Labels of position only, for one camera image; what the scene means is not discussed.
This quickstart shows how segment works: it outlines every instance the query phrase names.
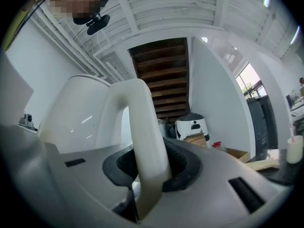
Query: white curved handle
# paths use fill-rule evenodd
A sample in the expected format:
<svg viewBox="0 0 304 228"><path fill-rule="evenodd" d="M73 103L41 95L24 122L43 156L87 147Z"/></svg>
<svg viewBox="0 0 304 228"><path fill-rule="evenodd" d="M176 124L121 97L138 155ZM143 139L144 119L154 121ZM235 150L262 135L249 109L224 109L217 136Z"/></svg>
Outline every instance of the white curved handle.
<svg viewBox="0 0 304 228"><path fill-rule="evenodd" d="M122 114L127 106L141 182L141 194L136 201L136 207L139 219L143 219L160 199L162 184L171 178L151 92L144 81L131 79L110 86L101 113L95 148L120 143Z"/></svg>

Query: vent slot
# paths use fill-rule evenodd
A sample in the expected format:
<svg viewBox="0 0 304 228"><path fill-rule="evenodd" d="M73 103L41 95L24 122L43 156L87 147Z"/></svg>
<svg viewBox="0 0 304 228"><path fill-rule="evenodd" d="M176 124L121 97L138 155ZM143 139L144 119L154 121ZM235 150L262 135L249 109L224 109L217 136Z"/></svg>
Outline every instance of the vent slot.
<svg viewBox="0 0 304 228"><path fill-rule="evenodd" d="M71 166L82 164L84 162L85 162L85 160L81 158L81 159L76 159L76 160L65 162L65 164L67 167L71 167Z"/></svg>
<svg viewBox="0 0 304 228"><path fill-rule="evenodd" d="M229 183L250 213L253 213L265 204L242 178L230 179Z"/></svg>

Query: person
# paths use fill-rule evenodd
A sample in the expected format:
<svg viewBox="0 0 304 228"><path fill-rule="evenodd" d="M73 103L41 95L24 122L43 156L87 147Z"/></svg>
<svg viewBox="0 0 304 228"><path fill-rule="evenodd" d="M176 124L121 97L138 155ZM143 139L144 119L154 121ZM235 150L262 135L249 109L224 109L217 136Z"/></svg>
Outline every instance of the person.
<svg viewBox="0 0 304 228"><path fill-rule="evenodd" d="M304 85L304 78L302 78L302 77L300 78L300 84L301 84L301 86Z"/></svg>
<svg viewBox="0 0 304 228"><path fill-rule="evenodd" d="M16 14L9 26L2 42L2 49L8 50L20 32L22 26L31 16L30 10L36 5L40 5L44 0L28 0ZM50 5L56 11L65 14L67 17L83 18L96 11L100 11L101 0L50 0Z"/></svg>

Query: black lid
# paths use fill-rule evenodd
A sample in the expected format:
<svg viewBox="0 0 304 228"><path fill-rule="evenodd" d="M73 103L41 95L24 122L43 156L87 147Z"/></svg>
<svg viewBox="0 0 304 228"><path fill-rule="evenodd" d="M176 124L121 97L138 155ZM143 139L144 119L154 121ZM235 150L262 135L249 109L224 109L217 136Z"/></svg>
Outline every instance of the black lid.
<svg viewBox="0 0 304 228"><path fill-rule="evenodd" d="M201 120L201 119L204 119L204 117L201 114L190 113L186 116L179 117L176 121L186 122L186 121L194 121L194 120Z"/></svg>

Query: wooden ceiling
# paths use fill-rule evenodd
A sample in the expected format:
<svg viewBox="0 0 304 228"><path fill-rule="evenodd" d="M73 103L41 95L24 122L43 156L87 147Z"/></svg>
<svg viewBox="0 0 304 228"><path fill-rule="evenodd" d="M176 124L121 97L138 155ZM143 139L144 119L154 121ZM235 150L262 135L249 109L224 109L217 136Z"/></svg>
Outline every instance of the wooden ceiling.
<svg viewBox="0 0 304 228"><path fill-rule="evenodd" d="M186 38L160 40L130 49L137 77L149 87L157 117L173 123L189 113Z"/></svg>

